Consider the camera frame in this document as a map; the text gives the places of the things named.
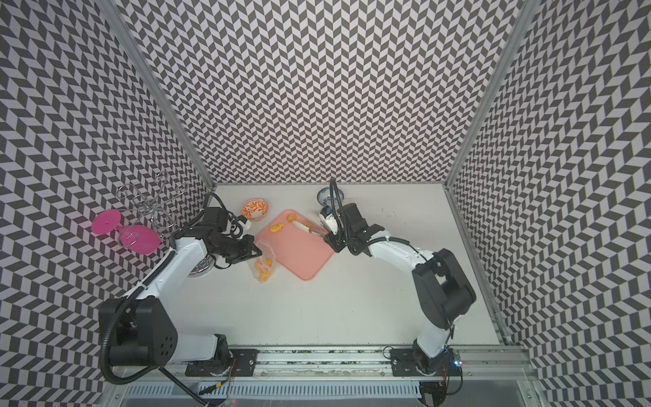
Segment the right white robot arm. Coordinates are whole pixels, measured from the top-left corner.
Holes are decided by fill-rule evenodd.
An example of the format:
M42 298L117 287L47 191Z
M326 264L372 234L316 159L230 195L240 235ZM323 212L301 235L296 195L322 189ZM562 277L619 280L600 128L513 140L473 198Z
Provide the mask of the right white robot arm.
M411 277L425 318L412 345L414 363L426 376L441 371L457 320L476 302L476 292L454 254L447 249L418 249L382 229L372 236L365 230L349 237L343 232L328 232L324 241L337 253L347 249L353 255L366 254Z

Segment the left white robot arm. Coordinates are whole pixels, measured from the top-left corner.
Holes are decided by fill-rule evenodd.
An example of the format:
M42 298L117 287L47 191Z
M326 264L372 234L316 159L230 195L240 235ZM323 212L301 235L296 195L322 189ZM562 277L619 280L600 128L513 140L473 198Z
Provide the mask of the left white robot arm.
M178 232L172 248L147 276L122 298L99 307L99 368L111 384L125 385L169 363L192 364L201 376L230 370L232 355L223 334L177 330L168 309L184 281L205 259L237 264L261 256L254 236L229 237L212 230Z

